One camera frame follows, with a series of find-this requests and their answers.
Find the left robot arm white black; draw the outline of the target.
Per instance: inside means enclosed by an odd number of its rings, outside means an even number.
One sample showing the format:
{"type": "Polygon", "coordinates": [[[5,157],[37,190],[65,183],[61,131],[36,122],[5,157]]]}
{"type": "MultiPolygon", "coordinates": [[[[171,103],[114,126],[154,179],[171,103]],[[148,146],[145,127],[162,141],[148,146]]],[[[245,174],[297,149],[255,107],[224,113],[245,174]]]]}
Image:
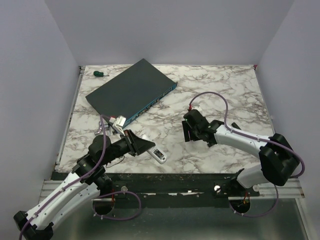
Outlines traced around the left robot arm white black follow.
{"type": "Polygon", "coordinates": [[[125,130],[124,136],[116,142],[111,142],[105,134],[96,136],[87,154],[77,160],[55,190],[32,209],[14,215],[19,239],[50,240],[74,211],[96,197],[110,194],[112,180],[105,173],[105,165],[126,154],[139,156],[155,146],[155,142],[138,137],[131,130],[125,130]]]}

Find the white remote control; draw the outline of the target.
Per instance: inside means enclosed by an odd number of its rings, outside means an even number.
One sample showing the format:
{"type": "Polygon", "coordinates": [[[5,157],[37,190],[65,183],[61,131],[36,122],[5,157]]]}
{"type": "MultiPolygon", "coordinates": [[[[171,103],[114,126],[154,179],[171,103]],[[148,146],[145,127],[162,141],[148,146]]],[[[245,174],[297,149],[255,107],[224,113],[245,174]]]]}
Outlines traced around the white remote control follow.
{"type": "Polygon", "coordinates": [[[164,164],[167,161],[166,153],[155,143],[150,147],[147,152],[159,163],[164,164]]]}

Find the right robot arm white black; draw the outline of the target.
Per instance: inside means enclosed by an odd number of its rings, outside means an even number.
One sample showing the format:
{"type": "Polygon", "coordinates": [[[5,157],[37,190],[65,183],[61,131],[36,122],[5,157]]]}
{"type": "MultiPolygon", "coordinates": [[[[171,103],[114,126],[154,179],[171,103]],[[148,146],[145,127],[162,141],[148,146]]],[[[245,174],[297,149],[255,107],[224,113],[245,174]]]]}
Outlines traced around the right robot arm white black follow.
{"type": "Polygon", "coordinates": [[[219,120],[208,122],[196,109],[183,116],[182,127],[186,142],[202,140],[208,147],[226,145],[259,159],[258,165],[241,169],[232,177],[230,191],[236,196],[258,184],[284,186],[301,162],[286,138],[278,133],[260,136],[228,127],[219,120]]]}

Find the AAA battery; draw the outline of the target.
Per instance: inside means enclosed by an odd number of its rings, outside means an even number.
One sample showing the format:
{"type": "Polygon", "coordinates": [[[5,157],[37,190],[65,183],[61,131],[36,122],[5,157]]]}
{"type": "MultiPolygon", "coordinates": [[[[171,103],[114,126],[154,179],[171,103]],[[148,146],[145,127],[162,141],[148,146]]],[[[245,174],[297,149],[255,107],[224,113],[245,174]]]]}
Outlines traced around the AAA battery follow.
{"type": "Polygon", "coordinates": [[[164,160],[164,159],[165,159],[164,154],[163,154],[160,150],[158,150],[158,149],[156,149],[156,150],[154,151],[154,154],[155,154],[159,159],[161,159],[161,160],[164,160]]]}

